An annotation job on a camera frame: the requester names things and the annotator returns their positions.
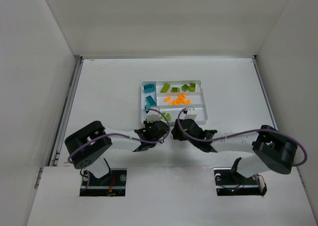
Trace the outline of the orange arch lego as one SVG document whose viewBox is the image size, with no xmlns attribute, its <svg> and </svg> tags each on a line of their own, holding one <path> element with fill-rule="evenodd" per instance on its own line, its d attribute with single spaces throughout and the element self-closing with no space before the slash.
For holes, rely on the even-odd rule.
<svg viewBox="0 0 318 226">
<path fill-rule="evenodd" d="M 180 101 L 185 101 L 186 95 L 185 95 L 185 94 L 179 94 L 179 95 L 178 95 L 178 99 L 179 99 Z"/>
</svg>

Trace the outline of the olive green lego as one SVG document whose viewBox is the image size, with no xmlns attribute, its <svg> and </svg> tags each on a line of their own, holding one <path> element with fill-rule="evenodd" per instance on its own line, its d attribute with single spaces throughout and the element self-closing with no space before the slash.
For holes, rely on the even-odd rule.
<svg viewBox="0 0 318 226">
<path fill-rule="evenodd" d="M 179 87 L 172 87 L 171 92 L 180 92 Z"/>
</svg>

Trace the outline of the teal rounded lego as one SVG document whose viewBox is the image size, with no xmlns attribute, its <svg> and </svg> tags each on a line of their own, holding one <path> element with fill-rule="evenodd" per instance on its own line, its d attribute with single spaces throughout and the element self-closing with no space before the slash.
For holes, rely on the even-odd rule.
<svg viewBox="0 0 318 226">
<path fill-rule="evenodd" d="M 145 84 L 143 88 L 144 88 L 144 93 L 151 93 L 156 90 L 156 87 L 153 83 Z"/>
</svg>

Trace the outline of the lime green lego plate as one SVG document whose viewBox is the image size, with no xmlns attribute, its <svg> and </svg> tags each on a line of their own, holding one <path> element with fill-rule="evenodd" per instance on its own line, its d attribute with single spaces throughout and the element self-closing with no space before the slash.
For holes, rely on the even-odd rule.
<svg viewBox="0 0 318 226">
<path fill-rule="evenodd" d="M 170 89 L 171 85 L 169 83 L 165 83 L 160 90 L 160 93 L 167 93 Z"/>
</svg>

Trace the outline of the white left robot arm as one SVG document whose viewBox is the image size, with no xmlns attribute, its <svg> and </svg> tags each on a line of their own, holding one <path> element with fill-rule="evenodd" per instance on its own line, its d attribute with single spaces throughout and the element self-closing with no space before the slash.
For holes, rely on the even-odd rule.
<svg viewBox="0 0 318 226">
<path fill-rule="evenodd" d="M 102 155 L 108 150 L 143 152 L 163 143 L 169 124 L 163 121 L 144 122 L 144 127 L 124 133 L 106 133 L 100 121 L 93 121 L 65 139 L 68 162 L 84 170 L 85 186 L 109 185 L 114 173 Z"/>
</svg>

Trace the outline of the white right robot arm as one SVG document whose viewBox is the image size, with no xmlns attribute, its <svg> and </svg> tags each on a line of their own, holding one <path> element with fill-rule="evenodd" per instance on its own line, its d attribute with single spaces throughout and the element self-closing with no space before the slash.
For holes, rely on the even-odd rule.
<svg viewBox="0 0 318 226">
<path fill-rule="evenodd" d="M 235 151 L 251 154 L 248 157 L 239 156 L 232 165 L 233 171 L 245 178 L 268 170 L 290 174 L 299 146 L 291 137 L 269 125 L 215 138 L 218 131 L 203 130 L 192 119 L 177 119 L 171 133 L 173 139 L 188 141 L 205 153 Z"/>
</svg>

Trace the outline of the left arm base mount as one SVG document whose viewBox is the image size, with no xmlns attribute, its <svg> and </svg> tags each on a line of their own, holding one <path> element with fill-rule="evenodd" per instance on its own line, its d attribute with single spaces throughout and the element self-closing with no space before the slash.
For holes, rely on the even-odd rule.
<svg viewBox="0 0 318 226">
<path fill-rule="evenodd" d="M 79 195 L 81 197 L 124 197 L 126 195 L 126 168 L 111 168 L 104 159 L 107 172 L 101 178 L 95 177 L 90 171 L 82 169 Z"/>
</svg>

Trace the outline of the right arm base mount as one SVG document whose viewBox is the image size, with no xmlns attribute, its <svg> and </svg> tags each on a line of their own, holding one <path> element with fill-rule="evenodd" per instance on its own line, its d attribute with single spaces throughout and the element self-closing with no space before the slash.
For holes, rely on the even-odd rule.
<svg viewBox="0 0 318 226">
<path fill-rule="evenodd" d="M 237 158 L 231 168 L 214 168 L 217 196 L 263 197 L 267 193 L 267 184 L 262 175 L 256 174 L 246 178 L 237 172 L 241 159 Z"/>
</svg>

